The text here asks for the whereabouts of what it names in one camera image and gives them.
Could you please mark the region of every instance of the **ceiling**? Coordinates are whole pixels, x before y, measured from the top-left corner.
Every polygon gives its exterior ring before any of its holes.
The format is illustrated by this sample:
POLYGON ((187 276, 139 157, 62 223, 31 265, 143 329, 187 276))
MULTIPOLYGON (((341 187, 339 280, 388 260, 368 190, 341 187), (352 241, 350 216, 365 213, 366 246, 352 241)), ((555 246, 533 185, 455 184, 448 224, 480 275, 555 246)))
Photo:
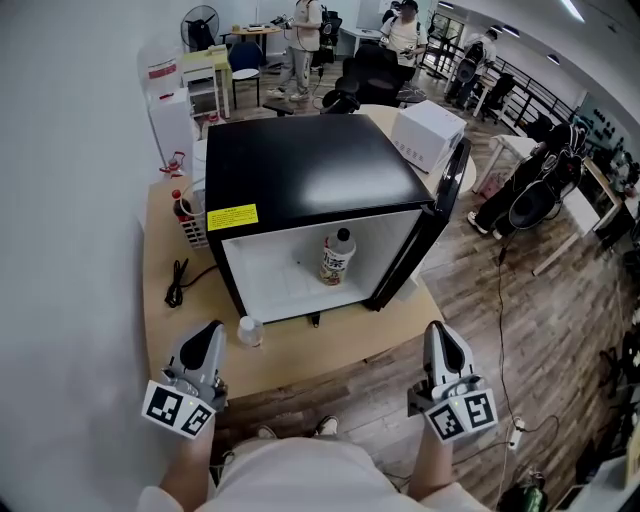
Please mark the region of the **ceiling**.
POLYGON ((508 24, 540 55, 554 53, 561 67, 640 140, 640 17, 627 0, 572 0, 585 22, 561 0, 447 0, 469 23, 508 24))

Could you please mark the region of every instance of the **power strip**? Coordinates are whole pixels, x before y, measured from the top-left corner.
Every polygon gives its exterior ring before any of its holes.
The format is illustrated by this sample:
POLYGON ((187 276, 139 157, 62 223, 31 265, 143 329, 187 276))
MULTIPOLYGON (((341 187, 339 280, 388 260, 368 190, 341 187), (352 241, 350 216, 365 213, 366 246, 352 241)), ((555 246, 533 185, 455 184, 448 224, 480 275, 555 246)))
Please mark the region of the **power strip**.
POLYGON ((522 430, 524 428, 524 420, 522 418, 516 418, 516 426, 514 431, 511 432, 511 437, 509 438, 509 450, 515 452, 520 445, 520 439, 522 439, 522 430))

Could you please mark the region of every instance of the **sneaker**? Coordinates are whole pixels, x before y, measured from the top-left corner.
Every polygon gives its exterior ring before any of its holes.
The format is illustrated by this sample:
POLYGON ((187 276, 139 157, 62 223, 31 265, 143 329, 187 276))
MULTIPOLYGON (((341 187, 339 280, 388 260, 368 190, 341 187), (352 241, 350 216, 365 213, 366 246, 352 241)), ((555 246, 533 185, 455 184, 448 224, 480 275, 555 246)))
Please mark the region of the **sneaker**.
POLYGON ((300 93, 293 93, 291 95, 291 98, 289 98, 291 101, 307 101, 309 99, 309 93, 306 94, 300 94, 300 93))
POLYGON ((477 215, 478 214, 476 212, 469 212, 469 215, 467 215, 467 220, 469 221, 469 224, 471 224, 474 228, 476 228, 480 232, 480 234, 486 235, 489 231, 478 226, 476 222, 477 215))
POLYGON ((278 436, 266 425, 260 425, 258 427, 258 439, 278 439, 278 436))
POLYGON ((338 418, 335 416, 327 416, 316 427, 314 437, 336 435, 338 435, 338 418))
POLYGON ((267 94, 269 96, 271 96, 272 98, 284 98, 285 97, 284 91, 281 91, 280 89, 269 89, 267 91, 267 94))

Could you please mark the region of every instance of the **red bottle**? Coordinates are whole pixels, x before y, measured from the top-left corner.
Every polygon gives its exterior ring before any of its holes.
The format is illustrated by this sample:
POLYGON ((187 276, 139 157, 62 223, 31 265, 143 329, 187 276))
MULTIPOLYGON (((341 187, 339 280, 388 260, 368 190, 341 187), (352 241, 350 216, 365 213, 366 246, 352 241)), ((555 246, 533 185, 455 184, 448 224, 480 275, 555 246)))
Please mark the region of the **red bottle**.
POLYGON ((180 198, 182 197, 180 191, 177 189, 174 190, 171 192, 171 197, 175 199, 175 202, 173 203, 173 213, 178 217, 178 220, 180 222, 189 222, 190 220, 193 220, 193 217, 188 215, 189 213, 193 213, 191 204, 186 199, 182 199, 182 201, 180 201, 180 198))

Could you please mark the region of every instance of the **fridge door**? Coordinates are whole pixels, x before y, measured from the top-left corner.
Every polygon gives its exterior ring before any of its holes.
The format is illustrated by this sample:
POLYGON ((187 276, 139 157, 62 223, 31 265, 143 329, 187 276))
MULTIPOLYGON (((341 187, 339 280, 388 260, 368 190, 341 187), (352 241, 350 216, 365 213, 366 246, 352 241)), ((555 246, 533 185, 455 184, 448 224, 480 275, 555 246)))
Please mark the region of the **fridge door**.
POLYGON ((444 231, 458 199, 470 151, 469 139, 462 139, 442 175, 435 202, 422 206, 422 214, 398 256, 374 294, 364 302, 369 309, 380 311, 396 296, 411 275, 421 266, 427 252, 444 231))

